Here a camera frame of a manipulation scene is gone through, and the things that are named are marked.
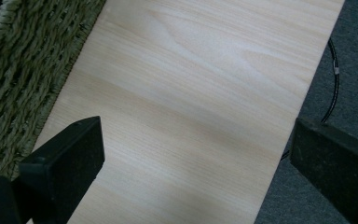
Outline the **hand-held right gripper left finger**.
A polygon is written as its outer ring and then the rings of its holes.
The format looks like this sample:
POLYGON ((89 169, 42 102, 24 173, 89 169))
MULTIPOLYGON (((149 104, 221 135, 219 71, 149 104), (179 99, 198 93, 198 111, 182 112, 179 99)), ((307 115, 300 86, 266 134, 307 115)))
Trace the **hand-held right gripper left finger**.
POLYGON ((19 164, 21 218, 66 224, 104 160, 101 118, 70 124, 19 164))

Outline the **green woven basket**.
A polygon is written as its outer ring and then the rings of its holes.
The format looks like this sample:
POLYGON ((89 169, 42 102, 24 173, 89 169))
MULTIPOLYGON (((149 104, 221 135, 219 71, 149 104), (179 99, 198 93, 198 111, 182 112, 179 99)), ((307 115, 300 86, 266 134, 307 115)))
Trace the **green woven basket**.
POLYGON ((0 0, 0 176, 18 176, 105 2, 0 0))

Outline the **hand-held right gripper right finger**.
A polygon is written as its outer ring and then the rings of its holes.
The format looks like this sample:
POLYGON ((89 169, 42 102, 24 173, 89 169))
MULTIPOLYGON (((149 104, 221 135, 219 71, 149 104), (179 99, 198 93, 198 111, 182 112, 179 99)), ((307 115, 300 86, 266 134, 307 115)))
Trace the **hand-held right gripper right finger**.
POLYGON ((351 224, 358 224, 358 139, 297 119, 290 162, 351 224))

